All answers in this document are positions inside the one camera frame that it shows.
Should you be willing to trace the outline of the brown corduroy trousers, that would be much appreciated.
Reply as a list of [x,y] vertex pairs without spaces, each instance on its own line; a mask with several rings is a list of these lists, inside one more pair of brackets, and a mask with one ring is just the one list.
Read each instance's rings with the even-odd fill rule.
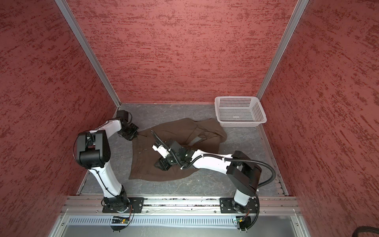
[[185,148],[200,149],[214,154],[219,153],[220,144],[228,138],[227,133],[214,118],[202,121],[185,118],[141,131],[132,141],[133,160],[130,180],[172,181],[186,178],[197,172],[193,167],[188,170],[180,170],[178,165],[172,166],[168,171],[156,168],[155,163],[161,155],[152,148],[156,142],[151,133],[152,130],[164,142],[174,140]]

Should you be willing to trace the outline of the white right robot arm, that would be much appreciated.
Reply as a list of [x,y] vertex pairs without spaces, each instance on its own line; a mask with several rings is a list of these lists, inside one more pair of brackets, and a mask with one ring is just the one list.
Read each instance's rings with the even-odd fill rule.
[[242,152],[217,155],[200,149],[192,150],[181,146],[167,148],[159,144],[153,145],[153,150],[161,155],[155,167],[162,171],[178,165],[181,170],[208,169],[226,175],[236,187],[231,207],[239,213],[248,212],[248,202],[258,190],[262,169],[248,160]]

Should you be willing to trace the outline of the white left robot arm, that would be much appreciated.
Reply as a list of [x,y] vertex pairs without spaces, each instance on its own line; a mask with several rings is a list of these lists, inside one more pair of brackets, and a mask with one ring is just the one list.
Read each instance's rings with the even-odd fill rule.
[[93,174],[103,191],[103,213],[132,213],[133,205],[125,188],[117,180],[111,166],[111,149],[108,139],[114,134],[128,141],[138,134],[139,127],[127,119],[114,118],[96,129],[78,134],[73,155],[76,162]]

